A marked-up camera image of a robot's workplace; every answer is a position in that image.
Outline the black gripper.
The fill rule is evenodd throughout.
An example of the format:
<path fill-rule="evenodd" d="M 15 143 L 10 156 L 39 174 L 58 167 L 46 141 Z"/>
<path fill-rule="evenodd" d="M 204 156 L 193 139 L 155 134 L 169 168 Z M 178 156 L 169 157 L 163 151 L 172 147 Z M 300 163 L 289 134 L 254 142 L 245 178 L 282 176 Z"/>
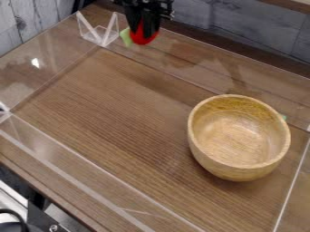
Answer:
<path fill-rule="evenodd" d="M 161 28 L 162 17 L 173 19 L 176 0 L 117 0 L 117 4 L 125 6 L 125 15 L 131 31 L 135 33 L 142 19 L 143 10 L 143 36 L 149 39 Z"/>

